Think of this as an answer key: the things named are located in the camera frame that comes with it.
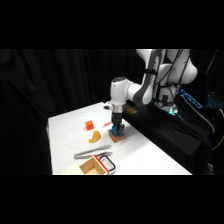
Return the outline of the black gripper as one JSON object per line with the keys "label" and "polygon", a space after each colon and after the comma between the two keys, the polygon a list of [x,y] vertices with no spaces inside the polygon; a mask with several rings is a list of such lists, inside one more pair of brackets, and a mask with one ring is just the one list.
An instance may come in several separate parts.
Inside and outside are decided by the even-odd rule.
{"label": "black gripper", "polygon": [[[112,113],[111,121],[113,123],[112,125],[112,131],[116,130],[116,125],[120,125],[122,123],[123,114],[122,113]],[[123,132],[125,129],[125,125],[121,124],[121,131]]]}

